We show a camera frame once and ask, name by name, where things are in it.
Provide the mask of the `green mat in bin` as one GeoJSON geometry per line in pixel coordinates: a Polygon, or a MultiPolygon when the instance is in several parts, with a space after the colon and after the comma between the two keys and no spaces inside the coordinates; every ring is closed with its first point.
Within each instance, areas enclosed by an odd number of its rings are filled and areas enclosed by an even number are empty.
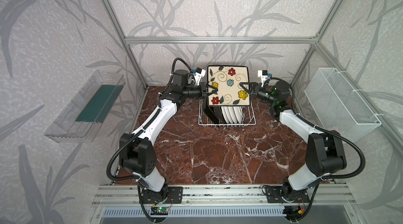
{"type": "Polygon", "coordinates": [[[75,121],[104,123],[123,88],[123,85],[101,85],[75,121]]]}

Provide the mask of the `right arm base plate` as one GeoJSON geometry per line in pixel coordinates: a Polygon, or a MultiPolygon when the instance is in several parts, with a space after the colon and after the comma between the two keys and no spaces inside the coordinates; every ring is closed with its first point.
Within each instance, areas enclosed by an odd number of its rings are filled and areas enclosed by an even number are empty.
{"type": "Polygon", "coordinates": [[[263,185],[262,193],[268,203],[309,203],[310,198],[305,190],[293,190],[288,184],[281,186],[263,185]]]}

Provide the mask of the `clear plastic wall bin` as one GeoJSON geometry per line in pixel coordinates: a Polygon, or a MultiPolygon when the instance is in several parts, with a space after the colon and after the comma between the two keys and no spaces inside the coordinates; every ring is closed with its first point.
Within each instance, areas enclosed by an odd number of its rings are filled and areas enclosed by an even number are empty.
{"type": "Polygon", "coordinates": [[[76,122],[77,116],[101,85],[125,86],[123,74],[95,71],[68,103],[61,114],[47,128],[44,135],[57,143],[91,143],[103,123],[76,122]]]}

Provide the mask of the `black square plate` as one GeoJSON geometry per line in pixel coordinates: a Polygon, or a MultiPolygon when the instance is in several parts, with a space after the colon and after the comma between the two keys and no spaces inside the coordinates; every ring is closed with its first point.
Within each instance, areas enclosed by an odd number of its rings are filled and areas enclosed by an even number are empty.
{"type": "Polygon", "coordinates": [[[206,104],[203,107],[203,112],[211,120],[212,124],[220,124],[220,119],[216,115],[216,113],[214,111],[214,107],[211,107],[211,106],[206,104]]]}
{"type": "Polygon", "coordinates": [[[220,106],[213,107],[213,111],[218,119],[218,124],[227,124],[220,106]]]}

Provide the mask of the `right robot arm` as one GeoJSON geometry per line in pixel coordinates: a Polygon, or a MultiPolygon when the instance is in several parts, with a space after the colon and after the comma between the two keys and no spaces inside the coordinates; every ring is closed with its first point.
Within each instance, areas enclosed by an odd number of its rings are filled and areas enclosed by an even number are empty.
{"type": "Polygon", "coordinates": [[[288,106],[291,96],[289,83],[278,80],[271,90],[256,82],[242,82],[241,90],[250,98],[270,104],[270,114],[290,128],[306,144],[305,164],[290,175],[283,184],[283,194],[303,191],[347,166],[342,140],[336,132],[325,133],[300,118],[295,108],[288,106]]]}

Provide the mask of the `green led circuit board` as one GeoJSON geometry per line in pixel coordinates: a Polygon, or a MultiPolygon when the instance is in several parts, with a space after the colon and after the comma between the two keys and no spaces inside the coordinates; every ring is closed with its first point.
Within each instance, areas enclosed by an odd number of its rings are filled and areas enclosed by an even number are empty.
{"type": "Polygon", "coordinates": [[[151,207],[152,216],[167,216],[171,210],[170,206],[157,206],[153,205],[151,207]]]}

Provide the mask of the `white mesh wall basket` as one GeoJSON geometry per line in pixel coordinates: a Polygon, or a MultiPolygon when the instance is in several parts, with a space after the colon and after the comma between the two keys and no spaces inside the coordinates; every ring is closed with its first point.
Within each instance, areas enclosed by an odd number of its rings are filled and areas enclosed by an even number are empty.
{"type": "Polygon", "coordinates": [[[319,68],[304,93],[321,125],[352,142],[382,125],[359,90],[336,68],[319,68]]]}

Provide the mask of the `square floral plate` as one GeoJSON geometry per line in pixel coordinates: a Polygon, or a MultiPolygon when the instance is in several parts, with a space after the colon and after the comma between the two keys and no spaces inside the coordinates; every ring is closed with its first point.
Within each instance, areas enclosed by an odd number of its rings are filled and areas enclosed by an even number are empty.
{"type": "Polygon", "coordinates": [[[240,82],[249,82],[245,66],[210,65],[207,69],[208,83],[217,87],[218,94],[208,97],[209,106],[249,106],[250,97],[242,97],[240,82]]]}

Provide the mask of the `white round plate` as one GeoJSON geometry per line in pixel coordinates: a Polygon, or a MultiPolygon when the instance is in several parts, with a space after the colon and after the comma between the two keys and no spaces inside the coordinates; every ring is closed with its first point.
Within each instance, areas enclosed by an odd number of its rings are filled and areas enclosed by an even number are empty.
{"type": "Polygon", "coordinates": [[[220,109],[221,109],[221,113],[222,113],[222,116],[223,116],[223,118],[224,118],[224,121],[225,121],[227,124],[230,124],[230,121],[229,121],[229,119],[228,119],[228,117],[227,117],[227,114],[226,114],[226,111],[225,111],[225,107],[220,107],[220,109]]]}
{"type": "Polygon", "coordinates": [[[229,107],[228,107],[228,111],[229,111],[229,114],[230,114],[230,116],[231,116],[232,121],[234,122],[234,124],[239,123],[238,118],[237,118],[237,116],[236,116],[236,113],[235,113],[235,111],[234,111],[234,108],[231,107],[231,106],[229,106],[229,107]]]}
{"type": "Polygon", "coordinates": [[[230,121],[230,124],[233,124],[234,121],[233,121],[233,118],[232,118],[232,116],[231,116],[231,114],[230,114],[229,108],[228,108],[228,107],[225,107],[225,111],[226,111],[227,117],[228,117],[228,119],[229,119],[229,121],[230,121]]]}
{"type": "Polygon", "coordinates": [[[234,107],[234,112],[235,112],[238,123],[241,124],[243,122],[242,107],[234,107]]]}

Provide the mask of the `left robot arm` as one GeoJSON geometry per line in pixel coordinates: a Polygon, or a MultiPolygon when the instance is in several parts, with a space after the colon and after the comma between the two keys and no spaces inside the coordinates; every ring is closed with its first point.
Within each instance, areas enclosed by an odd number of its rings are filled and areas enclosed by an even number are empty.
{"type": "Polygon", "coordinates": [[[156,168],[157,157],[154,144],[169,120],[187,99],[201,99],[210,95],[209,85],[202,82],[206,70],[176,70],[171,81],[157,96],[157,107],[142,125],[131,134],[124,134],[117,151],[119,166],[131,175],[115,178],[136,180],[137,184],[154,193],[166,192],[166,179],[156,168]]]}

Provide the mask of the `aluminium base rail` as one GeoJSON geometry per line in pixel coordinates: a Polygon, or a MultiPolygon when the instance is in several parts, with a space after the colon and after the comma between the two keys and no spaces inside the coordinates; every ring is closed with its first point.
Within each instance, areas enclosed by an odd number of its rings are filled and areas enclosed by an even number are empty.
{"type": "MultiPolygon", "coordinates": [[[[268,205],[261,185],[184,185],[179,206],[263,206],[268,205]]],[[[313,200],[314,205],[355,205],[346,184],[321,184],[313,200]]],[[[100,186],[92,207],[139,206],[135,185],[100,186]]]]}

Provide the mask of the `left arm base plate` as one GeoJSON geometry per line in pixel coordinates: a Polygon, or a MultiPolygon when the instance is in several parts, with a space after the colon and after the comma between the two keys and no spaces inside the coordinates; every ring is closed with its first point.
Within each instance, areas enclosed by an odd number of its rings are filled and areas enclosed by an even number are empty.
{"type": "Polygon", "coordinates": [[[154,192],[148,189],[142,189],[140,198],[144,204],[181,204],[183,199],[183,187],[164,186],[160,192],[154,192]]]}

